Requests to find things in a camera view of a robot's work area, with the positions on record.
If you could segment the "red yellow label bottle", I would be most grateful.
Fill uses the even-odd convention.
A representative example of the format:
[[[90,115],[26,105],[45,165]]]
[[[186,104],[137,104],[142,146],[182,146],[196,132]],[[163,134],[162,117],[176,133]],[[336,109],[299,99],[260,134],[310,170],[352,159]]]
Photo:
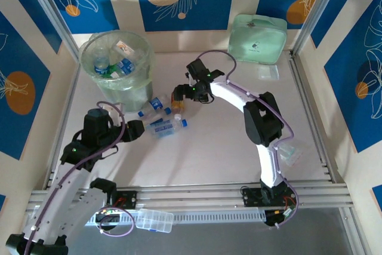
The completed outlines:
[[[173,113],[182,114],[184,112],[184,101],[178,101],[174,98],[174,93],[171,94],[171,110]]]

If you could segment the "clear bottle blue stripe label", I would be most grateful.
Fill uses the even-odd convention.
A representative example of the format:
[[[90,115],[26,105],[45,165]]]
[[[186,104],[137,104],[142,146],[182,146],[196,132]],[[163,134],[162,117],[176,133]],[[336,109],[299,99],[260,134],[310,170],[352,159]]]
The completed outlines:
[[[163,121],[169,114],[171,114],[171,109],[169,107],[151,110],[147,109],[138,112],[138,116],[144,127]]]

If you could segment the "soda water bottle blue cap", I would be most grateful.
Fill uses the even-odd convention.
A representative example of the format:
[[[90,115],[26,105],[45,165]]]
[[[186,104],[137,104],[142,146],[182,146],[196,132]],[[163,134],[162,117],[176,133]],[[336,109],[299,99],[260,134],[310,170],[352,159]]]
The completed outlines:
[[[188,123],[185,119],[168,119],[153,125],[148,125],[145,128],[145,133],[160,139],[178,133],[187,126]]]

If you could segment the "green soda bottle yellow cap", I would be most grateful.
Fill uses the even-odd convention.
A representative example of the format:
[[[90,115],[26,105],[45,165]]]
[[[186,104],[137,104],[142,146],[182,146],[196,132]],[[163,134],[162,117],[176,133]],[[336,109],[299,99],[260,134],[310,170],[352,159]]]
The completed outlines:
[[[116,64],[109,66],[107,77],[113,79],[120,78],[121,76],[119,75],[118,68],[119,67]]]

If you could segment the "water bottle blue label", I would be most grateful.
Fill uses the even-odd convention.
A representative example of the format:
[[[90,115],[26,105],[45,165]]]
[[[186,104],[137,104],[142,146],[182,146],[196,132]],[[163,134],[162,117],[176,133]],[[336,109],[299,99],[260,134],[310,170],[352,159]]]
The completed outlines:
[[[100,74],[105,75],[109,71],[110,60],[109,52],[104,47],[96,47],[93,50],[93,65],[94,70]]]
[[[120,76],[127,76],[135,71],[135,65],[128,59],[122,59],[117,64]]]

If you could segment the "clear bin with green liner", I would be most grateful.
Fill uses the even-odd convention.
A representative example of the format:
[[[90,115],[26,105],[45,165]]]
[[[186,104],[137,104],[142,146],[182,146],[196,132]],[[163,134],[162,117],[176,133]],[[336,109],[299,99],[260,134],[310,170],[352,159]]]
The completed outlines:
[[[128,59],[135,65],[135,71],[120,78],[108,78],[94,70],[93,50],[104,47],[109,52],[110,66],[126,59],[111,49],[112,44],[120,39],[135,51],[135,57]],[[94,33],[79,50],[79,61],[85,73],[95,82],[107,101],[122,103],[129,112],[137,112],[152,99],[153,65],[155,54],[149,42],[142,36],[123,30]]]

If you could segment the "clear bottle blue logo label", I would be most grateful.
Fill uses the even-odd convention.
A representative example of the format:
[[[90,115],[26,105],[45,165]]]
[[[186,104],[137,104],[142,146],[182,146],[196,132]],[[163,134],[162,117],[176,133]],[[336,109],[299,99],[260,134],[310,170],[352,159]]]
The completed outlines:
[[[168,107],[169,102],[170,98],[165,94],[154,97],[142,106],[142,108],[138,111],[138,116],[142,118],[156,112],[159,109],[166,108]]]

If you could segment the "flat clear zip bag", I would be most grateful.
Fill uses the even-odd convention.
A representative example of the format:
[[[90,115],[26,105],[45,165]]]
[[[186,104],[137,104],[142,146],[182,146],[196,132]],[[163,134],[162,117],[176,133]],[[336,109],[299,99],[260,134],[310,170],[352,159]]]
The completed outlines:
[[[259,66],[257,73],[258,78],[262,80],[279,80],[279,72],[276,65]]]

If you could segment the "mint green zip pouch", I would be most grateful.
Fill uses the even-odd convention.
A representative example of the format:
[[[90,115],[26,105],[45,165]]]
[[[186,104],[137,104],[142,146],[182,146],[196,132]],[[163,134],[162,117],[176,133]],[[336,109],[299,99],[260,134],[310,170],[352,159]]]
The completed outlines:
[[[237,61],[275,64],[287,40],[284,19],[238,14],[233,21],[228,53]]]

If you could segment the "clear plastic organizer box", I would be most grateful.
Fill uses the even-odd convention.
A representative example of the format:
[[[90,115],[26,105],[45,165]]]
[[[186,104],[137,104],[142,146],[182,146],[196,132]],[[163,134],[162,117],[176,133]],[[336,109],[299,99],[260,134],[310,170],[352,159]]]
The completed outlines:
[[[173,213],[141,208],[138,211],[135,226],[138,229],[168,234],[172,231],[173,223]]]

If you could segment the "crumpled clear plastic bag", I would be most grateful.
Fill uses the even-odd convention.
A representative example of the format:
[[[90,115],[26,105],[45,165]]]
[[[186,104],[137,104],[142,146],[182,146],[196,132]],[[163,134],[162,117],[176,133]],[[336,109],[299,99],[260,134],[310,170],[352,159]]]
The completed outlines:
[[[284,165],[292,167],[301,156],[301,150],[294,146],[282,143],[278,146],[278,159]]]

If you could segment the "aluminium side rail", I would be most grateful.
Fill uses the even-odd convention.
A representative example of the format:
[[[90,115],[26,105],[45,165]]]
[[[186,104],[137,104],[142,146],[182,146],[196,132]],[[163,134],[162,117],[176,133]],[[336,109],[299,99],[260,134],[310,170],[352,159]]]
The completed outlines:
[[[319,131],[318,123],[316,121],[315,114],[313,112],[312,107],[312,101],[310,100],[307,87],[303,81],[302,74],[298,68],[298,63],[293,58],[292,55],[289,55],[289,66],[291,68],[291,73],[293,75],[293,78],[295,80],[295,84],[298,90],[298,93],[300,95],[301,101],[303,103],[304,111],[307,116],[307,120],[309,123],[309,127],[313,136],[313,141],[315,144],[315,148],[319,154],[320,161],[322,163],[322,166],[325,167],[328,170],[328,175],[330,176],[330,181],[332,183],[338,183],[338,179],[336,174],[334,173],[332,164],[330,159],[328,158],[328,154],[326,151],[326,148],[324,146],[324,142],[321,136],[321,133]]]
[[[78,63],[77,67],[73,73],[73,77],[71,79],[70,85],[69,85],[68,93],[67,93],[67,96],[66,96],[66,99],[65,99],[65,102],[63,105],[63,110],[61,113],[61,118],[60,118],[60,121],[58,124],[57,132],[56,132],[56,135],[55,135],[55,138],[53,141],[53,145],[52,145],[52,149],[51,149],[51,152],[50,152],[50,155],[48,158],[47,172],[45,173],[45,179],[44,179],[44,182],[42,184],[43,190],[46,190],[49,188],[50,182],[52,182],[51,175],[54,174],[54,171],[56,170],[58,157],[60,155],[60,148],[62,145],[64,132],[66,129],[66,124],[67,124],[67,120],[69,117],[69,112],[70,112],[70,108],[72,105],[72,101],[73,101],[78,77],[80,74],[80,70],[81,70],[81,66]]]

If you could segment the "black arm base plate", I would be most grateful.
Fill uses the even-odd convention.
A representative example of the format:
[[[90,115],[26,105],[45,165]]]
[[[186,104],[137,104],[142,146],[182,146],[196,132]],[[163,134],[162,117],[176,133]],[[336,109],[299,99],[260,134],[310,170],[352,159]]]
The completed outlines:
[[[134,210],[137,203],[136,191],[104,192],[100,189],[89,189],[79,196],[80,206],[91,207],[95,211],[107,207]]]
[[[245,207],[282,207],[296,206],[296,195],[291,188],[286,188],[274,198],[263,188],[242,186],[240,189]]]

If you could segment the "long aluminium base rail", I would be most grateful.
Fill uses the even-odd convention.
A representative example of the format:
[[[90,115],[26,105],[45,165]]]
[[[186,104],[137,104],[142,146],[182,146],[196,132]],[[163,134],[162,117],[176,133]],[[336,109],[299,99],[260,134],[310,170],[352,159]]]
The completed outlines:
[[[350,192],[344,183],[297,181],[295,189],[302,208],[353,207]],[[136,191],[136,208],[158,210],[212,210],[244,208],[249,200],[243,186],[257,188],[256,183],[217,185],[149,186],[119,188],[119,192]]]

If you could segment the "aluminium frame post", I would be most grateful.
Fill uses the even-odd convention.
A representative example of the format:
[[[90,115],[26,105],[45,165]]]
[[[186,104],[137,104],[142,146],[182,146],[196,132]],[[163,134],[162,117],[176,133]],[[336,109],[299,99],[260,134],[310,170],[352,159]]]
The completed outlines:
[[[38,0],[40,6],[47,15],[49,21],[54,26],[57,33],[60,35],[64,45],[70,52],[73,59],[79,63],[78,51],[79,48],[72,37],[72,34],[67,26],[64,18],[62,17],[59,9],[56,6],[54,0]]]
[[[291,51],[293,58],[300,55],[305,44],[309,41],[313,42],[314,48],[321,45],[346,2],[347,0],[315,1]]]

